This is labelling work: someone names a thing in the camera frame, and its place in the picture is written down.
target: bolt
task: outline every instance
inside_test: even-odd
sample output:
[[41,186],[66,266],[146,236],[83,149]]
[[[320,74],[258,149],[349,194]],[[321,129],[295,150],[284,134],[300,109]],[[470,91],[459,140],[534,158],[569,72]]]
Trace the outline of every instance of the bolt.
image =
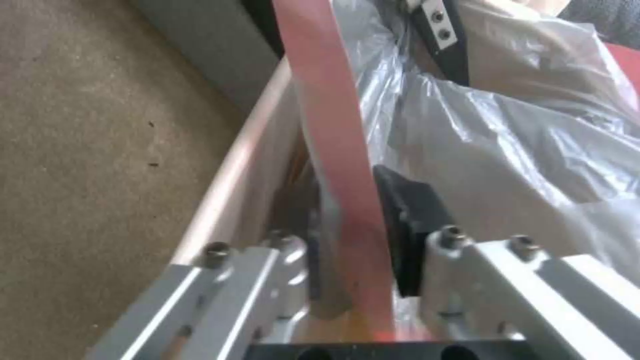
[[207,268],[218,268],[231,254],[229,244],[214,242],[204,247],[204,265]]
[[431,21],[435,22],[436,24],[441,23],[444,20],[444,12],[441,12],[440,10],[436,10],[431,14]]
[[509,240],[509,249],[522,261],[531,261],[540,252],[540,246],[527,235],[513,235]]
[[441,40],[448,40],[449,38],[451,38],[451,31],[442,29],[438,32],[438,36]]
[[461,249],[466,240],[467,235],[455,225],[443,226],[440,230],[440,246],[445,249]]

